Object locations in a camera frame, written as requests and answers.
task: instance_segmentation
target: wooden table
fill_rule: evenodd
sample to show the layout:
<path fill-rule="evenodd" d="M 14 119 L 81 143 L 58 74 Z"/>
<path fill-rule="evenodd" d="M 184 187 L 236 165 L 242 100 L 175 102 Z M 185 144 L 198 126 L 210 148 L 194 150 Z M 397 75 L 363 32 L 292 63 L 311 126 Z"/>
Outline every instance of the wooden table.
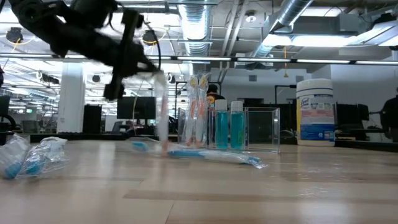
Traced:
<path fill-rule="evenodd" d="M 398 154 L 282 146 L 255 169 L 130 148 L 70 141 L 59 175 L 0 180 L 1 223 L 398 223 Z"/>

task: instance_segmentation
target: blue mouthwash bottle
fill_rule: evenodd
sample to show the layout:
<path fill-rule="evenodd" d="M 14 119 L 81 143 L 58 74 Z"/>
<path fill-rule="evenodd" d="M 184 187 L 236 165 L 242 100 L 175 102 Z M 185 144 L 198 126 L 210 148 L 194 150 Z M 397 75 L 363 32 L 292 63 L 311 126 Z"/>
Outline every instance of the blue mouthwash bottle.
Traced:
<path fill-rule="evenodd" d="M 243 150 L 243 147 L 244 147 L 243 102 L 234 101 L 231 104 L 231 148 Z"/>
<path fill-rule="evenodd" d="M 228 112 L 227 101 L 216 100 L 216 147 L 228 148 Z"/>

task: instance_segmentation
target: label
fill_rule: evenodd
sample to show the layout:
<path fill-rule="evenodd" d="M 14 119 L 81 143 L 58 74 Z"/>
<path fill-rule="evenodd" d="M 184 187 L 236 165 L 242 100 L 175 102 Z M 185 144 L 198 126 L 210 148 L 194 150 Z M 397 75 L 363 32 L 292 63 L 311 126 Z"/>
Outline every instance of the label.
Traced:
<path fill-rule="evenodd" d="M 301 140 L 334 141 L 335 117 L 333 95 L 301 96 L 297 100 L 297 126 Z"/>

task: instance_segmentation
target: clear acrylic box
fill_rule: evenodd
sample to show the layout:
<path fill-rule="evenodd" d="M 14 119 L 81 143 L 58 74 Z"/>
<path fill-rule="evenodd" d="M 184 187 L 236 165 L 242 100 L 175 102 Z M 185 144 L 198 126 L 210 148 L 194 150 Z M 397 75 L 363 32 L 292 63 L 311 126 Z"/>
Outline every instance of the clear acrylic box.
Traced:
<path fill-rule="evenodd" d="M 208 122 L 206 127 L 207 149 L 217 149 L 215 144 L 215 112 L 214 108 L 208 110 Z M 178 111 L 178 143 L 185 144 L 183 127 L 186 119 L 186 112 L 183 109 Z M 279 108 L 244 108 L 244 149 L 227 150 L 238 151 L 269 151 L 279 153 L 280 146 L 280 110 Z"/>

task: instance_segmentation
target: bottle cap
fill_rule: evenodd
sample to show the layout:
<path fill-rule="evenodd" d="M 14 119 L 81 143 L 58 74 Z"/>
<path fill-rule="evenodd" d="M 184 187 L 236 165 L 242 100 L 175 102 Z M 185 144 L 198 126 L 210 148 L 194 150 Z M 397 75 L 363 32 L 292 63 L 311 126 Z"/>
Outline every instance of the bottle cap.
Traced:
<path fill-rule="evenodd" d="M 243 102 L 242 101 L 232 101 L 231 111 L 243 111 Z"/>
<path fill-rule="evenodd" d="M 227 110 L 227 101 L 216 100 L 216 110 Z"/>

